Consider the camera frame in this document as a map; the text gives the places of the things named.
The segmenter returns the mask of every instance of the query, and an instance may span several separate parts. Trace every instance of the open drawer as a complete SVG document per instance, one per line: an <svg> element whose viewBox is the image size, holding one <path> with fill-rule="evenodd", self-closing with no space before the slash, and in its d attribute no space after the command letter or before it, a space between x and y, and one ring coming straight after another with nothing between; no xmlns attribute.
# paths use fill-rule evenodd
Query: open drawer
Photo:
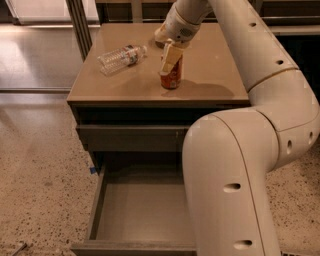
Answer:
<svg viewBox="0 0 320 256"><path fill-rule="evenodd" d="M181 168L131 165L99 174L87 237L78 256L193 256L195 241Z"/></svg>

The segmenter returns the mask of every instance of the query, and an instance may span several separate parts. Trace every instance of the drawer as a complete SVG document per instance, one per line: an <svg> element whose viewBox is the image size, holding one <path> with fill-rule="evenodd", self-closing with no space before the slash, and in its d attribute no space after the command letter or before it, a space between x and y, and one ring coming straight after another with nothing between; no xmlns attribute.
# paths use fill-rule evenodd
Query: drawer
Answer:
<svg viewBox="0 0 320 256"><path fill-rule="evenodd" d="M76 255L196 255L181 168L140 165L109 173L105 166L87 237L71 248Z"/></svg>
<svg viewBox="0 0 320 256"><path fill-rule="evenodd" d="M181 152L189 126L78 125L87 151Z"/></svg>

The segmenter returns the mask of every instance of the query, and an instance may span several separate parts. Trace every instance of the floor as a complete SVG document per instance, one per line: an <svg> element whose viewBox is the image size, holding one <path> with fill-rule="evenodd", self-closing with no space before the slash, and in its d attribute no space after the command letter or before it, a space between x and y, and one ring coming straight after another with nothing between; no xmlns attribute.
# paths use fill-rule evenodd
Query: floor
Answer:
<svg viewBox="0 0 320 256"><path fill-rule="evenodd" d="M71 87L81 64L71 28L0 26L0 88ZM66 97L0 94L1 256L74 255L85 237L97 175ZM320 139L267 188L281 249L320 255Z"/></svg>

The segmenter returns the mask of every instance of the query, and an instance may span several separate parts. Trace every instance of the cabinet top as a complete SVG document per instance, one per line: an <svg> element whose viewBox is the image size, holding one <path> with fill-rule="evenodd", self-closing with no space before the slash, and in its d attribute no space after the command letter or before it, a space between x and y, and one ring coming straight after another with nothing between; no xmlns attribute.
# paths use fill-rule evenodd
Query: cabinet top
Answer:
<svg viewBox="0 0 320 256"><path fill-rule="evenodd" d="M180 87L161 86L162 49L155 45L155 23L103 24L73 84L68 103L139 106L248 104L237 67L217 23L204 23L183 55ZM146 45L140 63L106 77L97 57L129 44Z"/></svg>

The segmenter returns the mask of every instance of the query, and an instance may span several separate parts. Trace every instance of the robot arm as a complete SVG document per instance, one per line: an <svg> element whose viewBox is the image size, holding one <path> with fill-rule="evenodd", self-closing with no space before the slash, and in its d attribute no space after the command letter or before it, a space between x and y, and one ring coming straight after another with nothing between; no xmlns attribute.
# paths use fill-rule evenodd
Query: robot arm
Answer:
<svg viewBox="0 0 320 256"><path fill-rule="evenodd" d="M280 255L265 176L316 141L319 103L299 67L247 0L208 3L252 107L204 116L185 138L183 172L197 253ZM208 3L178 0L156 40L166 35L182 44L190 41L210 9Z"/></svg>

